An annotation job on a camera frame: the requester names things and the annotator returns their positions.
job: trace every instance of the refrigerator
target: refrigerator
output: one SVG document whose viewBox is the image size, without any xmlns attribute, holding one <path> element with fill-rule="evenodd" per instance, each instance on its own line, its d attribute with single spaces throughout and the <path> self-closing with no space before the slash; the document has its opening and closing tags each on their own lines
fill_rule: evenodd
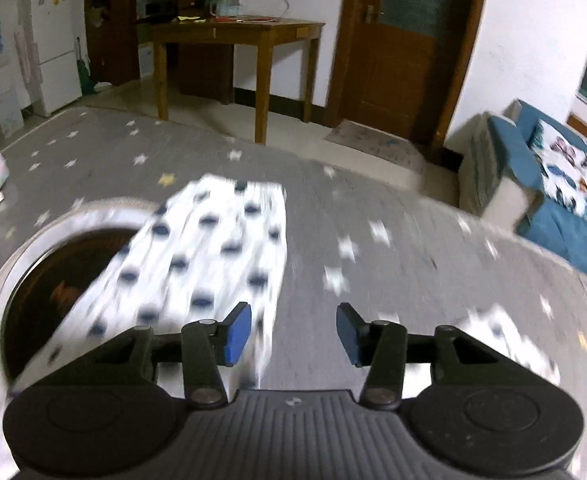
<svg viewBox="0 0 587 480">
<path fill-rule="evenodd" d="M 71 0 L 23 0 L 21 10 L 29 64 L 25 84 L 35 113 L 48 117 L 82 95 Z"/>
</svg>

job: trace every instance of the black polka dot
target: black polka dot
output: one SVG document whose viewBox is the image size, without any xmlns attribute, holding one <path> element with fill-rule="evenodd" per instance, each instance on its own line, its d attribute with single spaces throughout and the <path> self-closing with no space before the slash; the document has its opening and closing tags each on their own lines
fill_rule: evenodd
<svg viewBox="0 0 587 480">
<path fill-rule="evenodd" d="M 166 224 L 155 224 L 151 228 L 151 232 L 153 232 L 153 234 L 155 234 L 156 236 L 164 238 L 169 236 L 170 230 L 168 225 Z"/>
<path fill-rule="evenodd" d="M 255 215 L 260 213 L 260 206 L 257 204 L 247 204 L 244 206 L 244 212 L 247 215 Z"/>
<path fill-rule="evenodd" d="M 138 273 L 135 270 L 123 270 L 120 273 L 120 281 L 125 283 L 135 283 L 138 281 Z"/>
<path fill-rule="evenodd" d="M 218 223 L 218 217 L 214 215 L 207 215 L 200 218 L 200 225 L 205 227 L 213 227 Z"/>
<path fill-rule="evenodd" d="M 221 254 L 240 254 L 242 252 L 242 244 L 240 242 L 228 242 L 220 249 Z"/>
<path fill-rule="evenodd" d="M 269 277 L 263 272 L 254 272 L 249 276 L 249 285 L 262 288 L 269 282 Z"/>
<path fill-rule="evenodd" d="M 55 361 L 55 359 L 60 355 L 60 352 L 62 352 L 62 347 L 57 346 L 55 350 L 51 352 L 51 355 L 49 355 L 49 364 L 52 364 Z"/>
<path fill-rule="evenodd" d="M 102 321 L 96 321 L 89 330 L 89 335 L 102 335 L 106 332 L 106 325 Z"/>
<path fill-rule="evenodd" d="M 142 324 L 151 324 L 160 319 L 160 313 L 152 307 L 145 307 L 138 312 L 138 322 Z"/>
<path fill-rule="evenodd" d="M 194 294 L 191 299 L 191 306 L 195 308 L 209 308 L 213 306 L 213 297 L 205 293 Z"/>
<path fill-rule="evenodd" d="M 189 268 L 189 262 L 185 258 L 174 258 L 169 268 L 175 271 L 184 271 Z"/>
</svg>

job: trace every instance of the tile floor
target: tile floor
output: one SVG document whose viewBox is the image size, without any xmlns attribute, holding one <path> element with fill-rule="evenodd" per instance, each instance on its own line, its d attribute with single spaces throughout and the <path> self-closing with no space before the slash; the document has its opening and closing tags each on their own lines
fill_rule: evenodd
<svg viewBox="0 0 587 480">
<path fill-rule="evenodd" d="M 254 138 L 253 108 L 235 104 L 224 106 L 215 101 L 184 96 L 173 85 L 169 86 L 168 100 L 172 121 L 246 140 Z M 157 115 L 150 78 L 109 89 L 95 96 L 83 97 L 72 106 L 77 105 L 115 108 L 146 116 Z M 31 130 L 41 123 L 41 118 L 29 118 L 25 130 Z M 420 175 L 372 155 L 327 142 L 323 138 L 328 133 L 329 129 L 319 124 L 305 124 L 294 118 L 269 113 L 269 146 L 360 173 L 390 186 L 413 190 L 449 205 L 457 205 L 457 176 L 451 171 L 427 164 Z M 6 141 L 0 140 L 0 150 L 4 146 Z"/>
</svg>

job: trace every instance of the blue sofa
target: blue sofa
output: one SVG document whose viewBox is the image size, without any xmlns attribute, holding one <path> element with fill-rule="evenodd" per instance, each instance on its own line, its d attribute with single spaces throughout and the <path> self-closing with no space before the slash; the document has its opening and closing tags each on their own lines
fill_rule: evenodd
<svg viewBox="0 0 587 480">
<path fill-rule="evenodd" d="M 519 216 L 513 223 L 515 232 L 587 274 L 587 221 L 543 194 L 541 169 L 528 146 L 538 120 L 553 126 L 585 153 L 587 143 L 569 126 L 526 102 L 516 102 L 512 110 L 515 112 L 507 114 L 511 120 L 487 116 L 484 128 L 472 138 L 461 166 L 461 208 L 483 217 L 492 206 L 495 209 L 496 196 L 508 196 L 506 201 L 501 199 L 502 214 L 492 213 L 503 217 L 519 207 L 513 207 L 516 202 L 528 202 L 526 210 L 515 212 Z"/>
</svg>

